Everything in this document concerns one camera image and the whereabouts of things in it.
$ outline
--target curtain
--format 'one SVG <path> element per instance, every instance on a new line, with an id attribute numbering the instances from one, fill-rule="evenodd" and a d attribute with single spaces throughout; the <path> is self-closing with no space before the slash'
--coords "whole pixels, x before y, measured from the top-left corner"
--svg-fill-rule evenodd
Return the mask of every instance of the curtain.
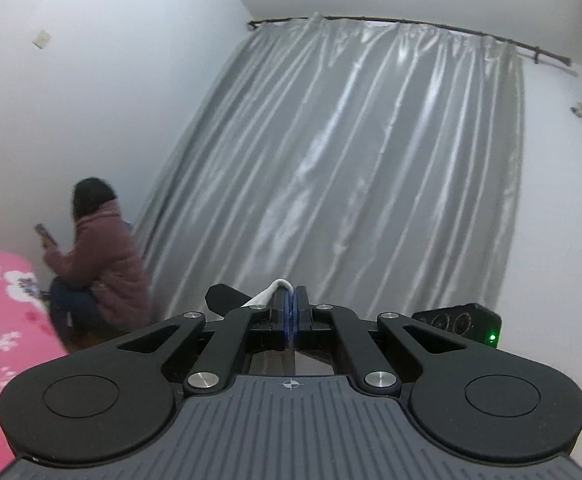
<path id="1" fill-rule="evenodd" d="M 360 317 L 493 308 L 523 135 L 514 46 L 431 25 L 262 25 L 136 226 L 164 317 L 274 279 Z"/>

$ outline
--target triangular cutout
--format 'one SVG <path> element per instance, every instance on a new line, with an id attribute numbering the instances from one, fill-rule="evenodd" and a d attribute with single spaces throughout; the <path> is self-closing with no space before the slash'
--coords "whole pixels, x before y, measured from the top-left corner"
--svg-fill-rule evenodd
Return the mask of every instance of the triangular cutout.
<path id="1" fill-rule="evenodd" d="M 466 346 L 450 341 L 444 336 L 434 334 L 428 330 L 423 330 L 417 326 L 407 325 L 404 329 L 430 354 L 444 354 L 445 352 L 463 350 L 466 348 Z"/>
<path id="2" fill-rule="evenodd" d="M 118 348 L 120 350 L 128 350 L 130 352 L 150 354 L 151 352 L 155 352 L 158 348 L 160 348 L 160 346 L 166 343 L 166 340 L 175 334 L 175 331 L 178 328 L 178 325 L 163 326 L 161 329 L 156 330 L 155 332 L 151 332 L 137 339 L 127 341 L 126 343 L 120 345 Z"/>

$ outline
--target smartphone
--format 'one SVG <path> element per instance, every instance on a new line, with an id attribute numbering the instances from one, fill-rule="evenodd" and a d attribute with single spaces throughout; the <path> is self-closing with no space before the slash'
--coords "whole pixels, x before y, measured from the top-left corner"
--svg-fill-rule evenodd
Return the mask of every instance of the smartphone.
<path id="1" fill-rule="evenodd" d="M 49 231 L 46 230 L 46 227 L 44 227 L 43 224 L 38 224 L 35 227 L 33 227 L 33 229 L 39 235 L 40 238 L 46 238 L 53 245 L 57 245 L 57 242 L 55 241 L 55 238 L 53 238 L 51 236 L 51 234 L 49 233 Z"/>

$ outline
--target wall switch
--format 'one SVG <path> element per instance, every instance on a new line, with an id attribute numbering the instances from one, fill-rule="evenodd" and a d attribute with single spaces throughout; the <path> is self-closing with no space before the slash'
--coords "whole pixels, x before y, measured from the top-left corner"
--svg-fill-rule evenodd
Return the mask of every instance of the wall switch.
<path id="1" fill-rule="evenodd" d="M 33 44 L 38 48 L 44 48 L 49 44 L 49 41 L 51 41 L 51 34 L 45 30 L 40 30 L 37 37 L 33 40 Z"/>

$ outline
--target pink jacket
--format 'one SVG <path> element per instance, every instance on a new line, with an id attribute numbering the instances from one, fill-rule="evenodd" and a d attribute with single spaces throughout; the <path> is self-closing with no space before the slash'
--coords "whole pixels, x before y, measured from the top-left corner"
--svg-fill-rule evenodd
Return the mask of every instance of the pink jacket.
<path id="1" fill-rule="evenodd" d="M 76 222 L 71 253 L 50 248 L 44 261 L 68 286 L 90 286 L 113 327 L 132 332 L 151 324 L 148 280 L 116 200 Z"/>

